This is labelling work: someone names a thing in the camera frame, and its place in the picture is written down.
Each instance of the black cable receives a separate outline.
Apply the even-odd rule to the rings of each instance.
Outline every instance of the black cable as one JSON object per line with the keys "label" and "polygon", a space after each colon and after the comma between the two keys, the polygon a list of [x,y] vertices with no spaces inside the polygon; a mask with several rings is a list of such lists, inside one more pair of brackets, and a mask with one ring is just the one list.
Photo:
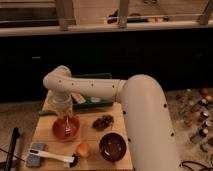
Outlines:
{"label": "black cable", "polygon": [[200,169],[200,171],[213,171],[213,167],[203,168],[203,169]]}
{"label": "black cable", "polygon": [[213,167],[213,153],[211,154],[211,157],[210,157],[210,163],[211,163],[211,165]]}
{"label": "black cable", "polygon": [[182,164],[183,167],[186,167],[187,169],[189,169],[190,171],[195,171],[194,169],[192,169],[191,167],[185,165],[185,164]]}
{"label": "black cable", "polygon": [[[6,154],[10,154],[8,151],[6,151],[6,150],[4,150],[4,149],[2,149],[2,148],[0,148],[0,151],[4,152],[4,153],[6,153]],[[24,159],[22,159],[22,158],[20,158],[20,157],[18,157],[18,156],[16,156],[16,155],[13,155],[13,157],[17,158],[18,160],[21,160],[22,162],[25,162]]]}
{"label": "black cable", "polygon": [[201,167],[203,167],[203,168],[208,168],[208,167],[205,166],[204,164],[199,163],[199,162],[195,162],[195,161],[183,161],[183,162],[182,162],[182,164],[187,164],[187,163],[189,163],[189,164],[195,164],[195,165],[201,166]]}

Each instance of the brown bowl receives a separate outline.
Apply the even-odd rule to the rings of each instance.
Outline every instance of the brown bowl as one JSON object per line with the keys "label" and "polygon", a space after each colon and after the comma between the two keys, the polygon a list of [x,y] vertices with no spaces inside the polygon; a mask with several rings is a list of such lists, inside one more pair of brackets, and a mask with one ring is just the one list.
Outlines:
{"label": "brown bowl", "polygon": [[66,119],[67,116],[64,118],[58,118],[52,126],[52,132],[54,136],[59,140],[59,141],[72,141],[74,138],[76,138],[79,127],[80,127],[80,122],[79,119],[76,115],[69,117],[69,124],[71,128],[70,134],[65,133],[66,129]]}
{"label": "brown bowl", "polygon": [[119,134],[109,133],[101,138],[99,150],[104,159],[116,162],[124,157],[126,142]]}

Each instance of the floor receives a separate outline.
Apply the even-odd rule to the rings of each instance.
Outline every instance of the floor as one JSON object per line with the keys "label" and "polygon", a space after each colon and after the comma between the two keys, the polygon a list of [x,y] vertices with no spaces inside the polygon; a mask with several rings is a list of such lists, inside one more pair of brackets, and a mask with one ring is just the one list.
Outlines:
{"label": "floor", "polygon": [[[200,98],[197,90],[192,90],[193,99],[196,101]],[[182,94],[180,91],[165,92],[168,107],[170,110],[173,127],[175,130],[176,141],[180,157],[182,160],[193,160],[210,166],[209,154],[203,153],[199,149],[199,144],[192,144],[189,141],[189,136],[192,134],[192,129],[183,126],[183,120],[177,115],[178,102],[176,100],[177,94]],[[35,102],[20,102],[20,103],[2,103],[0,104],[0,148],[8,150],[13,128],[19,128],[21,137],[16,144],[15,154],[23,159],[27,156],[27,151],[30,146],[30,142],[33,133],[36,128],[39,116],[38,112],[41,110],[43,101]],[[0,162],[5,161],[7,154],[0,151]]]}

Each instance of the bottle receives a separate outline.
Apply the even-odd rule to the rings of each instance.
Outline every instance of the bottle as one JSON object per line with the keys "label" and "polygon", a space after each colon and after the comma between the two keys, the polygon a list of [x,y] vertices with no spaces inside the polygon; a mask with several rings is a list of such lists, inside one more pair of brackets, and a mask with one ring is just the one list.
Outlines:
{"label": "bottle", "polygon": [[191,112],[194,113],[194,112],[198,112],[200,111],[202,108],[202,106],[199,104],[199,102],[195,103],[192,107],[191,107]]}
{"label": "bottle", "polygon": [[192,125],[196,124],[198,119],[200,118],[200,113],[199,112],[194,112],[194,113],[188,113],[183,117],[184,123],[188,126],[191,127]]}
{"label": "bottle", "polygon": [[208,129],[208,128],[210,128],[212,126],[212,122],[211,121],[205,121],[202,125],[201,125],[201,127],[200,127],[200,129]]}
{"label": "bottle", "polygon": [[179,109],[179,115],[184,116],[187,112],[191,111],[194,106],[194,102],[190,100],[185,106]]}
{"label": "bottle", "polygon": [[196,132],[193,136],[190,137],[190,141],[194,144],[200,142],[202,139],[204,139],[208,135],[208,129],[201,129],[198,132]]}
{"label": "bottle", "polygon": [[200,113],[200,118],[198,119],[198,124],[203,123],[209,117],[208,111],[203,111]]}
{"label": "bottle", "polygon": [[209,138],[205,143],[200,145],[200,149],[203,152],[212,152],[213,151],[213,137]]}

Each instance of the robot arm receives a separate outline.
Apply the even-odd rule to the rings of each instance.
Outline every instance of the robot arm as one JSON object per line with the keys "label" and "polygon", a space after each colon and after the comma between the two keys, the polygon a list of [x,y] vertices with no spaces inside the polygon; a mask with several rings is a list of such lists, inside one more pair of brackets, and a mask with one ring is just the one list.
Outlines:
{"label": "robot arm", "polygon": [[136,171],[182,170],[166,99],[153,78],[77,79],[60,66],[45,76],[44,85],[60,107],[70,105],[71,92],[120,102]]}

